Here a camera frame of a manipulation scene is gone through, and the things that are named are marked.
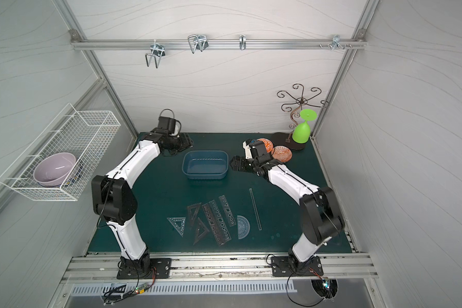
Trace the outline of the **blue plastic storage box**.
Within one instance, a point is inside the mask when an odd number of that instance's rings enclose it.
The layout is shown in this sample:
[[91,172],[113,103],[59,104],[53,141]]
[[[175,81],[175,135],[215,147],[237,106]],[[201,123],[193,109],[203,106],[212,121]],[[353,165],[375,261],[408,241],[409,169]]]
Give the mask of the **blue plastic storage box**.
[[221,150],[190,151],[184,157],[182,172],[189,180],[224,179],[228,172],[228,154]]

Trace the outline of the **stencil ruler narrow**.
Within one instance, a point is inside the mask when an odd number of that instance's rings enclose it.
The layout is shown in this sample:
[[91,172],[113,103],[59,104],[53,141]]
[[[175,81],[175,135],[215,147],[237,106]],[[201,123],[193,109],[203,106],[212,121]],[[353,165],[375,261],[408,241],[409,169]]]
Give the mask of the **stencil ruler narrow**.
[[232,211],[231,211],[231,208],[230,208],[230,205],[227,201],[227,198],[225,195],[222,195],[219,197],[219,201],[220,201],[220,204],[223,208],[223,211],[225,213],[225,217],[227,218],[227,221],[228,221],[228,225],[230,227],[233,227],[233,226],[236,226],[236,219],[234,217],[234,215],[232,214]]

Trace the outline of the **thin clear straight ruler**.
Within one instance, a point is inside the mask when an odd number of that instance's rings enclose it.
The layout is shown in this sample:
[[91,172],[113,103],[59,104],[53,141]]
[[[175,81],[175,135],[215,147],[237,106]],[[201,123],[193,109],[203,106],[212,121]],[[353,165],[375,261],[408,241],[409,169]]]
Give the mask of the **thin clear straight ruler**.
[[251,198],[251,201],[252,201],[252,206],[253,206],[253,209],[254,209],[254,214],[255,214],[255,219],[256,219],[256,222],[257,222],[257,228],[259,231],[262,231],[263,228],[262,228],[262,224],[261,224],[261,219],[260,219],[260,216],[259,216],[259,211],[258,211],[258,208],[257,208],[257,203],[256,203],[256,200],[255,200],[255,196],[254,196],[254,191],[252,188],[249,189],[249,193],[250,193],[250,198]]

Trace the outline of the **clear protractor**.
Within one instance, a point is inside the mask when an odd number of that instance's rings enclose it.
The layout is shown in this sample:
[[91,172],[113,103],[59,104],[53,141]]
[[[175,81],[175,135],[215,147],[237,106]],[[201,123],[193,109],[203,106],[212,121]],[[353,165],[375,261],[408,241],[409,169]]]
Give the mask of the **clear protractor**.
[[244,216],[237,216],[238,239],[244,239],[249,235],[250,222]]

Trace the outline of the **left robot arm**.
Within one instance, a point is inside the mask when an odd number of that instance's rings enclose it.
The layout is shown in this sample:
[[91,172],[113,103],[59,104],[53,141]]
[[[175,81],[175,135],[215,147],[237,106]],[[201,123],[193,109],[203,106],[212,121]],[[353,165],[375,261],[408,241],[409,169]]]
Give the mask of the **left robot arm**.
[[192,145],[193,141],[187,133],[171,135],[150,132],[118,166],[106,175],[92,179],[94,213],[112,231],[121,249],[121,261],[126,266],[147,271],[150,265],[150,254],[136,222],[138,203],[132,192],[133,185],[161,153],[168,151],[174,155]]

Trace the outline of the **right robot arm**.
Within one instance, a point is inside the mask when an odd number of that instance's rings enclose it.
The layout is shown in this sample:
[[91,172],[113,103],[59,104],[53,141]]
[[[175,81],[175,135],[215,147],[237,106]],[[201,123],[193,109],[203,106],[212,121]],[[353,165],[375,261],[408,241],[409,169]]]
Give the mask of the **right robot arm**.
[[255,159],[234,156],[230,167],[234,171],[255,173],[265,178],[299,205],[302,235],[289,252],[292,266],[310,263],[322,245],[344,230],[345,219],[330,187],[309,183],[270,155]]

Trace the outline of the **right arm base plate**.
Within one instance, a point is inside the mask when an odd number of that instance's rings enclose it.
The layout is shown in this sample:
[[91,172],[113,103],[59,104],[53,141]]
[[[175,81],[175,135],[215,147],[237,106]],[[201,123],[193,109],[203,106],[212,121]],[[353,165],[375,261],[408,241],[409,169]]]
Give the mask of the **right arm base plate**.
[[293,255],[266,257],[267,265],[272,269],[274,277],[323,277],[323,266],[318,256],[313,256],[306,262],[297,261]]

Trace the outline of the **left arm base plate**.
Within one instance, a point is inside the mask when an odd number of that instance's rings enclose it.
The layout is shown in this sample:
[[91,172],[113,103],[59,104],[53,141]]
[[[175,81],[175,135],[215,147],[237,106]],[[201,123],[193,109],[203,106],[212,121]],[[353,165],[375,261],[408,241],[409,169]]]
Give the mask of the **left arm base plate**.
[[167,279],[171,270],[171,258],[140,259],[130,260],[124,257],[120,258],[118,264],[118,280],[129,279]]

